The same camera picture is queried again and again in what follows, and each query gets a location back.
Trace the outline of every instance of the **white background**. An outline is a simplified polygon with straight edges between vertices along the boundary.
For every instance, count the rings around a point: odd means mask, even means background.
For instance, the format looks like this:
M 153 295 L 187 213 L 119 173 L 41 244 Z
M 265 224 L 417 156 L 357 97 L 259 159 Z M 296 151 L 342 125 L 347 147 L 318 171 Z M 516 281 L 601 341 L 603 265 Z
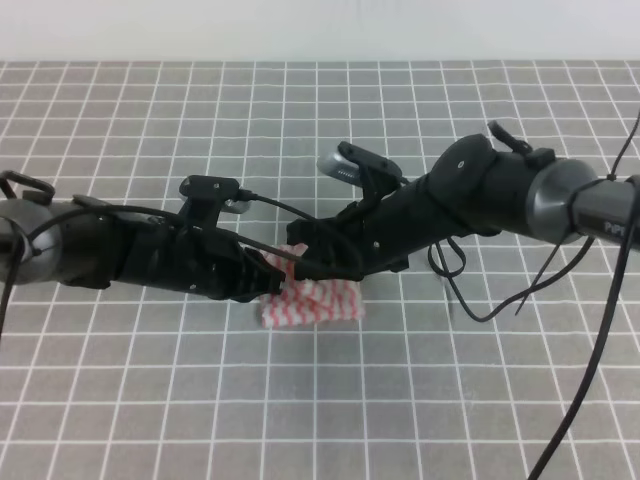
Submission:
M 0 58 L 637 58 L 638 19 L 637 0 L 0 0 Z

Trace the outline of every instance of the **red and white striped towel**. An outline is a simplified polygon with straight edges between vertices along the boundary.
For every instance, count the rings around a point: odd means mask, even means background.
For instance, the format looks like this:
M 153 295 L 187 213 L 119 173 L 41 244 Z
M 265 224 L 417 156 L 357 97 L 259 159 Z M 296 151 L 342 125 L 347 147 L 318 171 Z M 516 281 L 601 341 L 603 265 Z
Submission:
M 304 244 L 282 245 L 280 250 L 302 255 Z M 262 326 L 283 327 L 337 320 L 361 320 L 364 317 L 362 292 L 357 282 L 349 280 L 295 281 L 294 263 L 263 252 L 264 258 L 287 274 L 280 295 L 262 295 Z

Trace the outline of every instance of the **wire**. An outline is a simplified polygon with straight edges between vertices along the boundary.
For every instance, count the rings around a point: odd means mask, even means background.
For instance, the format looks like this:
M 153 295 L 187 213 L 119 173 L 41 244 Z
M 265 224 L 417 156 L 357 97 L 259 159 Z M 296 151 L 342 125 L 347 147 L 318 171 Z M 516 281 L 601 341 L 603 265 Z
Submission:
M 562 279 L 562 277 L 564 277 L 566 274 L 568 274 L 571 270 L 573 270 L 576 267 L 576 265 L 578 265 L 578 263 L 580 263 L 582 261 L 582 259 L 585 257 L 585 255 L 587 254 L 587 252 L 591 248 L 591 245 L 593 245 L 593 242 L 594 242 L 593 238 L 588 238 L 584 242 L 584 245 L 582 245 L 582 248 L 580 248 L 580 250 L 578 251 L 576 256 L 573 257 L 571 259 L 571 261 L 569 263 L 567 263 L 561 270 L 558 270 L 554 275 L 550 276 L 546 280 L 544 280 L 544 281 L 542 281 L 542 282 L 540 282 L 540 283 L 538 283 L 536 285 L 532 285 L 531 287 L 527 288 L 526 290 L 523 290 L 521 292 L 516 293 L 515 295 L 510 296 L 509 298 L 504 300 L 502 303 L 500 303 L 495 309 L 493 309 L 493 311 L 491 311 L 488 315 L 485 315 L 484 317 L 480 317 L 480 316 L 476 315 L 473 312 L 473 310 L 471 310 L 471 308 L 469 307 L 469 305 L 465 301 L 462 293 L 460 292 L 460 289 L 458 288 L 458 285 L 456 284 L 455 280 L 453 279 L 453 276 L 451 276 L 450 274 L 445 274 L 445 275 L 440 275 L 440 276 L 442 276 L 442 277 L 447 279 L 447 281 L 449 282 L 449 285 L 451 286 L 451 289 L 453 290 L 453 293 L 455 294 L 456 298 L 460 302 L 460 306 L 465 311 L 465 313 L 467 315 L 469 315 L 469 317 L 471 317 L 471 319 L 475 320 L 476 322 L 484 323 L 484 322 L 488 322 L 489 320 L 495 318 L 500 312 L 502 312 L 502 310 L 504 310 L 506 307 L 511 305 L 513 302 L 515 302 L 517 300 L 520 300 L 521 298 L 524 298 L 526 295 L 529 295 L 530 293 L 538 292 L 538 291 L 542 290 L 543 288 L 546 288 L 546 287 L 548 287 L 550 285 L 553 285 L 558 280 Z M 447 261 L 444 258 L 444 253 L 442 252 L 442 247 L 440 247 L 439 244 L 435 244 L 435 246 L 436 246 L 436 250 L 438 251 L 438 258 L 440 259 L 440 262 L 442 263 L 442 267 L 443 268 L 441 270 L 448 271 Z
M 305 220 L 313 222 L 315 225 L 318 226 L 319 229 L 324 230 L 325 233 L 327 233 L 327 234 L 331 235 L 332 237 L 334 237 L 337 241 L 339 241 L 342 245 L 344 245 L 344 247 L 351 254 L 351 257 L 353 257 L 353 261 L 355 263 L 356 271 L 355 272 L 350 272 L 350 276 L 355 279 L 355 278 L 357 278 L 358 275 L 360 275 L 359 278 L 362 279 L 362 272 L 364 270 L 364 263 L 363 263 L 363 260 L 362 260 L 362 254 L 358 251 L 358 249 L 353 244 L 353 242 L 350 241 L 347 237 L 345 237 L 338 230 L 336 230 L 335 228 L 332 228 L 327 223 L 317 219 L 316 217 L 314 217 L 312 215 L 309 215 L 308 213 L 303 212 L 302 210 L 299 210 L 299 209 L 297 209 L 295 207 L 287 205 L 286 203 L 279 202 L 278 200 L 273 200 L 271 198 L 263 197 L 261 195 L 255 194 L 255 193 L 252 193 L 249 196 L 249 198 L 251 200 L 255 200 L 257 202 L 262 202 L 262 203 L 267 203 L 269 205 L 273 205 L 274 207 L 281 208 L 281 209 L 286 210 L 286 211 L 288 211 L 290 213 L 293 213 L 294 215 L 297 215 L 297 216 L 299 216 L 301 218 L 304 218 Z
M 24 243 L 23 238 L 16 233 L 14 236 L 12 252 L 8 259 L 9 271 L 7 272 L 7 278 L 4 281 L 4 288 L 2 289 L 2 297 L 0 298 L 0 338 L 2 338 L 2 331 L 4 330 L 4 321 L 7 317 L 7 309 L 9 308 L 11 292 L 13 291 L 13 286 L 18 278 L 18 271 L 20 270 L 22 256 L 24 255 Z
M 602 358 L 602 353 L 604 352 L 604 347 L 607 342 L 609 330 L 611 329 L 613 315 L 616 310 L 616 304 L 618 303 L 618 295 L 620 294 L 620 288 L 622 287 L 622 281 L 624 279 L 624 272 L 627 267 L 627 260 L 629 259 L 629 253 L 631 252 L 631 247 L 633 246 L 636 223 L 638 218 L 640 218 L 640 181 L 637 181 L 634 177 L 631 177 L 630 180 L 631 183 L 633 183 L 635 189 L 633 204 L 629 212 L 629 217 L 627 218 L 622 245 L 618 250 L 618 259 L 616 261 L 613 279 L 611 280 L 611 287 L 609 288 L 609 295 L 607 296 L 607 303 L 604 307 L 602 323 L 600 324 L 600 330 L 598 331 L 598 336 L 596 337 L 593 352 L 591 353 L 591 357 L 589 358 L 589 363 L 587 364 L 587 368 L 585 369 L 584 376 L 580 381 L 578 391 L 576 392 L 576 395 L 571 402 L 571 406 L 567 410 L 567 413 L 562 419 L 562 422 L 556 430 L 556 433 L 553 434 L 553 437 L 551 437 L 549 444 L 546 446 L 546 448 L 542 452 L 542 455 L 540 455 L 540 458 L 531 470 L 528 480 L 538 480 L 538 478 L 540 478 L 542 471 L 547 466 L 547 463 L 549 463 L 549 460 L 551 460 L 551 457 L 562 442 L 562 439 L 569 431 L 569 427 L 571 426 L 573 420 L 576 418 L 578 410 L 580 409 L 582 402 L 587 396 L 589 387 L 591 386 L 591 383 L 593 382 L 593 379 L 595 378 L 595 375 L 598 371 L 598 363 L 600 362 L 600 358 Z
M 633 124 L 633 127 L 631 127 L 631 131 L 629 132 L 629 135 L 627 136 L 627 139 L 625 140 L 624 145 L 622 145 L 622 148 L 620 149 L 620 153 L 618 153 L 618 156 L 613 162 L 613 167 L 611 167 L 611 172 L 609 173 L 609 175 L 607 175 L 607 180 L 616 179 L 616 171 L 618 170 L 618 164 L 620 163 L 620 160 L 622 160 L 622 157 L 624 156 L 627 149 L 629 148 L 629 145 L 631 144 L 631 140 L 633 140 L 633 137 L 635 137 L 636 132 L 638 131 L 638 124 L 640 124 L 640 112 L 638 112 L 636 121 Z

